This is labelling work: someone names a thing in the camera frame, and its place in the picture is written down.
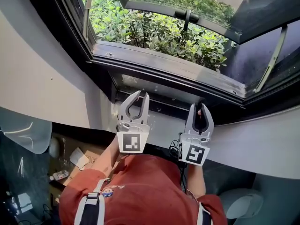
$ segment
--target green shrub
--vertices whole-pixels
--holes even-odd
[[[183,32],[184,21],[123,9],[119,0],[93,0],[90,20],[100,40],[148,48],[218,72],[221,65],[226,66],[228,39],[197,25],[189,24]]]

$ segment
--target cable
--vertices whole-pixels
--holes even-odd
[[[169,154],[172,158],[178,160],[178,153],[179,153],[179,142],[177,140],[173,140],[169,146]],[[176,162],[179,170],[180,170],[180,185],[183,185],[184,191],[186,192],[186,186],[185,183],[187,182],[187,178],[184,175],[184,170],[187,167],[186,163],[177,161]]]
[[[46,219],[46,216],[45,216],[45,213],[47,213],[49,216],[50,216],[50,219],[52,219],[52,216],[53,216],[53,213],[52,213],[52,211],[50,210],[50,208],[46,205],[46,204],[43,204],[43,215],[44,215],[44,217],[45,217],[45,221],[47,220]],[[29,223],[29,225],[37,225],[37,224],[42,224],[42,223],[44,223],[45,221],[43,221],[43,222],[37,222],[37,223],[31,223],[30,221],[28,221],[28,220],[21,220],[21,221],[19,221],[18,222],[18,224],[19,223],[21,223],[21,222],[28,222]]]

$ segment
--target backpack strap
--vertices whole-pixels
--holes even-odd
[[[192,196],[192,198],[195,200],[195,202],[198,203],[199,210],[198,210],[198,218],[197,218],[197,225],[213,225],[210,212],[208,212],[201,204],[201,202],[198,202],[195,198],[194,194],[187,189],[187,195]]]
[[[103,225],[105,215],[105,201],[100,194],[101,187],[108,178],[99,180],[94,191],[84,196],[78,205],[74,225]]]

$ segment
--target white wall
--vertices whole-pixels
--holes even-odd
[[[208,159],[275,177],[300,179],[300,108],[215,127]]]
[[[60,46],[29,0],[0,0],[0,106],[110,130],[111,103]]]

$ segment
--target person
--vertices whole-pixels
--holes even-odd
[[[75,223],[81,199],[111,173],[111,181],[101,186],[105,225],[227,224],[219,197],[206,195],[202,167],[189,164],[184,193],[175,163],[148,154],[128,155],[113,171],[118,156],[116,136],[91,169],[79,172],[69,182],[60,196],[62,225]],[[89,220],[97,218],[89,215]]]

